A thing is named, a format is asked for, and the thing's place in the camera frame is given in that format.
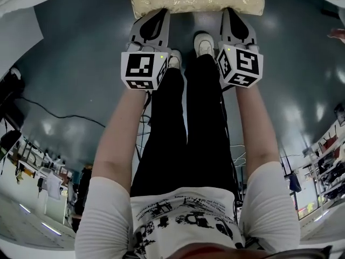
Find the fluorescent light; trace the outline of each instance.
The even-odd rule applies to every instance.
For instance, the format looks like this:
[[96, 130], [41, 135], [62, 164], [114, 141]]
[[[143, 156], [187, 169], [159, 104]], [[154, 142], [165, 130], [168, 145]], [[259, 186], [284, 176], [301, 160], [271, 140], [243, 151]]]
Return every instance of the fluorescent light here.
[[321, 216], [317, 217], [314, 222], [317, 222], [319, 219], [321, 219], [323, 216], [325, 216], [328, 212], [329, 212], [329, 210], [324, 212]]
[[42, 222], [41, 224], [43, 224], [46, 228], [50, 229], [51, 231], [53, 231], [54, 233], [58, 234], [59, 236], [61, 236], [60, 232], [57, 232], [55, 229], [51, 228], [50, 226], [48, 226], [48, 224]]
[[19, 205], [20, 205], [20, 207], [22, 207], [26, 212], [31, 213], [24, 205], [22, 205], [22, 204], [19, 204]]

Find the black pants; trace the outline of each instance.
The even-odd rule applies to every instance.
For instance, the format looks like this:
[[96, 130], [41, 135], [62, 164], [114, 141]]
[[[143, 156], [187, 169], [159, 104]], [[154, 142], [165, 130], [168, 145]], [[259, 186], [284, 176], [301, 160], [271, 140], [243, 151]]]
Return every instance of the black pants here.
[[160, 195], [180, 187], [216, 187], [237, 195], [224, 126], [219, 72], [206, 54], [185, 71], [187, 134], [183, 121], [184, 81], [167, 70], [152, 93], [151, 133], [134, 177], [131, 196]]

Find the shirt sleeve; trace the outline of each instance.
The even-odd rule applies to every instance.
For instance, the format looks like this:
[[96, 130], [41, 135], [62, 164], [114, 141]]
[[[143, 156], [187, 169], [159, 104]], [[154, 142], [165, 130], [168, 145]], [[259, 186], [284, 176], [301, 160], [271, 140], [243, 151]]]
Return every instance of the shirt sleeve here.
[[110, 179], [91, 178], [75, 238], [76, 259], [122, 258], [133, 230], [127, 191]]
[[298, 247], [300, 225], [279, 162], [266, 163], [249, 177], [239, 225], [268, 252]]

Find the gray floor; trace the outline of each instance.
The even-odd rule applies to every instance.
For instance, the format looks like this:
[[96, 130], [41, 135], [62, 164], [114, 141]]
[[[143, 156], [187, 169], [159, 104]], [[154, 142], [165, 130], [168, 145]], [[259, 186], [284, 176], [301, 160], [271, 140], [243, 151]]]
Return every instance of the gray floor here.
[[[321, 14], [323, 4], [266, 0], [262, 16], [246, 16], [265, 57], [259, 87], [280, 148], [288, 155], [301, 154], [322, 136], [343, 99], [345, 45], [327, 37], [331, 28], [343, 26]], [[124, 88], [120, 53], [134, 21], [130, 0], [49, 0], [35, 11], [44, 40], [17, 63], [26, 82], [24, 95], [55, 114], [84, 115], [106, 124]], [[220, 12], [172, 15], [169, 46], [185, 58], [198, 30], [208, 31], [217, 42], [220, 19]], [[234, 91], [224, 99], [232, 144], [242, 144]], [[22, 100], [18, 105], [26, 115], [24, 134], [43, 149], [61, 154], [70, 169], [93, 161], [102, 127], [77, 118], [56, 119]], [[205, 129], [207, 118], [205, 112]], [[232, 151], [236, 158], [243, 148]]]

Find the graphic print shirt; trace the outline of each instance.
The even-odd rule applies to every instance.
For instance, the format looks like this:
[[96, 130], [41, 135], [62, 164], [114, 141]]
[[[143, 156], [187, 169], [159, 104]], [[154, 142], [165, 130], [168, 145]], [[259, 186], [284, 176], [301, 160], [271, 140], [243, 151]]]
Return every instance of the graphic print shirt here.
[[239, 226], [234, 196], [213, 187], [183, 187], [158, 196], [129, 198], [118, 183], [92, 178], [75, 242], [79, 258], [165, 259], [192, 243], [243, 248], [258, 239], [269, 252], [295, 249], [300, 226], [279, 162], [258, 168], [249, 178]]

